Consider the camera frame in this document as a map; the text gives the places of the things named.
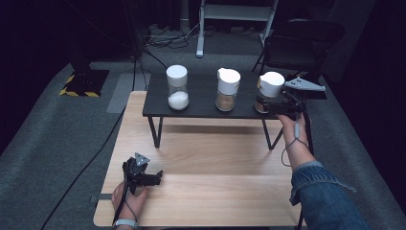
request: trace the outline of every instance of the jeans jacket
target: jeans jacket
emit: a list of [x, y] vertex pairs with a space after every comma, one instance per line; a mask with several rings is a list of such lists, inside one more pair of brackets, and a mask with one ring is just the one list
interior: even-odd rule
[[308, 229], [370, 229], [339, 181], [320, 162], [302, 164], [292, 174], [290, 202], [302, 204]]

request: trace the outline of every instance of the white powder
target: white powder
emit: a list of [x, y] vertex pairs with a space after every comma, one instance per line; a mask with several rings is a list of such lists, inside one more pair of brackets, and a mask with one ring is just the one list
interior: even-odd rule
[[178, 91], [168, 98], [169, 106], [176, 110], [184, 109], [189, 104], [188, 94]]

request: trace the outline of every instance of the gray carpet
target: gray carpet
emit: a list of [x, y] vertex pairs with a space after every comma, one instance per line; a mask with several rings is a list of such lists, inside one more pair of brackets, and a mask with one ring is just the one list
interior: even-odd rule
[[[215, 33], [206, 40], [204, 57], [196, 58], [196, 40], [195, 37], [188, 40], [189, 46], [185, 48], [148, 49], [166, 66], [182, 64], [190, 73], [213, 75], [221, 67], [250, 71], [261, 49], [258, 34]], [[152, 56], [143, 54], [141, 60], [146, 78], [137, 63], [136, 90], [145, 89], [150, 74], [165, 72], [165, 67]], [[0, 157], [2, 229], [40, 229], [120, 118], [132, 88], [133, 64], [128, 60], [94, 62], [91, 67], [110, 71], [100, 98], [59, 96], [73, 71], [70, 65], [66, 66], [49, 83]], [[328, 88], [327, 96], [325, 101], [307, 104], [317, 158], [357, 189], [350, 196], [372, 229], [404, 229], [406, 218]], [[117, 133], [116, 127], [45, 229], [99, 229], [93, 224], [95, 197], [102, 189]], [[270, 226], [270, 229], [293, 227]]]

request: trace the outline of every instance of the wristwatch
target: wristwatch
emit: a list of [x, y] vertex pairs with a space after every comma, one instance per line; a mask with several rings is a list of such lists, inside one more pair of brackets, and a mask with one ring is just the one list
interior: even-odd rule
[[120, 218], [114, 222], [113, 229], [117, 229], [120, 225], [128, 225], [131, 226], [133, 229], [137, 228], [137, 221], [132, 219]]

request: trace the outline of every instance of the person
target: person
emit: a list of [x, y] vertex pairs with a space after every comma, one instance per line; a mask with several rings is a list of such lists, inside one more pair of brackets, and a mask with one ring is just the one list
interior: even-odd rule
[[[292, 168], [292, 205], [301, 203], [308, 229], [370, 229], [356, 206], [341, 188], [354, 189], [337, 179], [316, 160], [307, 146], [305, 119], [297, 121], [277, 115], [282, 123], [286, 152]], [[119, 184], [111, 200], [115, 210], [123, 195], [124, 183]], [[136, 219], [147, 198], [148, 188], [140, 195], [129, 194], [119, 219]], [[120, 225], [117, 229], [132, 229]]]

